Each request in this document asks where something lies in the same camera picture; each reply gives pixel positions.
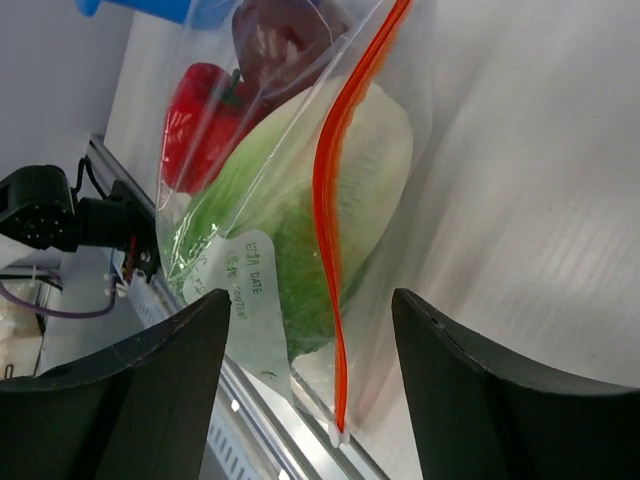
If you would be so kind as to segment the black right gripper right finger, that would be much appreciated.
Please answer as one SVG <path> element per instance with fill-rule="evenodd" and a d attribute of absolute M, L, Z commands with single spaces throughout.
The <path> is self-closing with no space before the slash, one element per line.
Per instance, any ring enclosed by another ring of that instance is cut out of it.
<path fill-rule="evenodd" d="M 638 389 L 531 360 L 408 289 L 392 316 L 424 478 L 638 478 Z"/>

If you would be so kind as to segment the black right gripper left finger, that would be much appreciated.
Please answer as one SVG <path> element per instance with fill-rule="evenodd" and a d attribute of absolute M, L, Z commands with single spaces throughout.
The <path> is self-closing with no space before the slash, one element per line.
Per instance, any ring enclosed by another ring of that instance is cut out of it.
<path fill-rule="evenodd" d="M 2 381 L 2 478 L 198 478 L 229 321 L 214 290 L 94 354 Z"/>

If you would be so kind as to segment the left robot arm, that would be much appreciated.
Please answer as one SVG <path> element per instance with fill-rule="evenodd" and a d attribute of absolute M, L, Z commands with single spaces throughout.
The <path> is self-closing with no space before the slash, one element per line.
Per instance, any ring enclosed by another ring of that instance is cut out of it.
<path fill-rule="evenodd" d="M 104 198 L 80 198 L 82 178 L 68 184 L 54 165 L 22 167 L 1 181 L 1 266 L 36 250 L 75 252 L 80 246 L 125 254 L 124 278 L 160 267 L 153 215 L 122 180 Z"/>

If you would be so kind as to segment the fake green lettuce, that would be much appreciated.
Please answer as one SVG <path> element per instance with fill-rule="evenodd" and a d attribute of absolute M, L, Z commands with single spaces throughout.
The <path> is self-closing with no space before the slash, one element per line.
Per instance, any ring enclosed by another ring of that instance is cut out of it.
<path fill-rule="evenodd" d="M 294 96 L 259 122 L 212 184 L 192 196 L 164 244 L 174 292 L 230 291 L 229 344 L 247 363 L 294 361 L 334 335 L 312 213 L 320 122 L 340 79 Z M 371 84 L 344 138 L 337 213 L 347 300 L 399 203 L 413 160 L 406 110 Z"/>

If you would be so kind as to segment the clear zip top bag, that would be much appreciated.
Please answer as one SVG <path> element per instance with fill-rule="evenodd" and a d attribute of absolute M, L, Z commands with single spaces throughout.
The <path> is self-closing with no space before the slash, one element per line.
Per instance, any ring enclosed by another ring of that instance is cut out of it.
<path fill-rule="evenodd" d="M 196 1 L 170 70 L 163 273 L 227 356 L 348 441 L 432 126 L 431 1 Z"/>

